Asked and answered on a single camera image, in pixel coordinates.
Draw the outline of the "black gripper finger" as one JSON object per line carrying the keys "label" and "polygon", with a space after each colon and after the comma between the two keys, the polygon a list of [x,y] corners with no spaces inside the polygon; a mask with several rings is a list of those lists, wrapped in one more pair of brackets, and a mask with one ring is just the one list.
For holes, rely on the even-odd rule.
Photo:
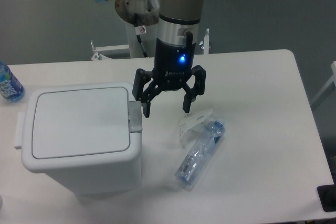
{"label": "black gripper finger", "polygon": [[[194,76],[194,85],[190,88],[187,84],[188,80]],[[196,65],[191,70],[187,71],[186,78],[183,80],[182,88],[186,92],[183,101],[183,111],[190,112],[191,103],[195,101],[198,95],[203,95],[205,92],[206,70],[200,65]]]}
{"label": "black gripper finger", "polygon": [[132,94],[137,101],[141,102],[143,115],[146,118],[150,116],[151,101],[161,92],[162,88],[153,71],[145,71],[141,68],[136,70]]}

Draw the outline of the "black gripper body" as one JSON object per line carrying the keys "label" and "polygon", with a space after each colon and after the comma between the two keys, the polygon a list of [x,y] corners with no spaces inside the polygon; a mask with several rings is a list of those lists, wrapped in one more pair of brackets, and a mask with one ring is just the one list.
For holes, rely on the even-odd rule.
{"label": "black gripper body", "polygon": [[178,90],[191,76],[195,44],[176,46],[156,40],[153,80],[162,91]]}

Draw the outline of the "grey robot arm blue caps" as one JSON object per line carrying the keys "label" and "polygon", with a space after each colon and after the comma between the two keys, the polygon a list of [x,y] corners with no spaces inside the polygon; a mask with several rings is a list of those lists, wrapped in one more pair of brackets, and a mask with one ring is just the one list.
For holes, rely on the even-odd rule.
{"label": "grey robot arm blue caps", "polygon": [[162,91],[183,89],[183,110],[205,92],[206,70],[193,65],[204,0],[159,0],[158,31],[152,71],[138,69],[132,94],[150,115],[151,101]]}

